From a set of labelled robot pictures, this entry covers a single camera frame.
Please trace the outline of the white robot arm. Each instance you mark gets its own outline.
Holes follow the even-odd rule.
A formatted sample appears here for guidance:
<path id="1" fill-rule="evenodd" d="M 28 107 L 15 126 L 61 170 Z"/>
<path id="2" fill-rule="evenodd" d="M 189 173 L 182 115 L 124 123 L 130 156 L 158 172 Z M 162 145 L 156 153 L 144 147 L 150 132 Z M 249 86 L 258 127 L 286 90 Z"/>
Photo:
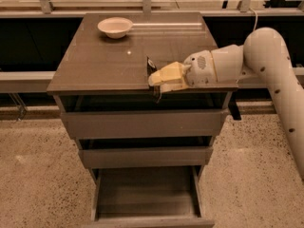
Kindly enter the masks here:
<path id="1" fill-rule="evenodd" d="M 258 28 L 241 46 L 231 45 L 189 55 L 148 76 L 162 93 L 238 82 L 255 73 L 266 85 L 285 130 L 299 176 L 304 179 L 304 88 L 297 80 L 282 36 Z"/>

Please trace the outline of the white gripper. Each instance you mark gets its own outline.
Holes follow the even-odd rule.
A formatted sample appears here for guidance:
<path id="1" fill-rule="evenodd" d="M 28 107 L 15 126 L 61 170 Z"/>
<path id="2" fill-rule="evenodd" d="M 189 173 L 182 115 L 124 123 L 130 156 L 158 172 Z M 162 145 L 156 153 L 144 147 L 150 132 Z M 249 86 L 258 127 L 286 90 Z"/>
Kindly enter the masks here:
<path id="1" fill-rule="evenodd" d="M 204 87 L 216 81 L 212 53 L 209 50 L 191 54 L 183 64 L 174 62 L 164 66 L 148 78 L 149 85 L 160 86 L 162 93 L 185 90 L 189 86 Z"/>

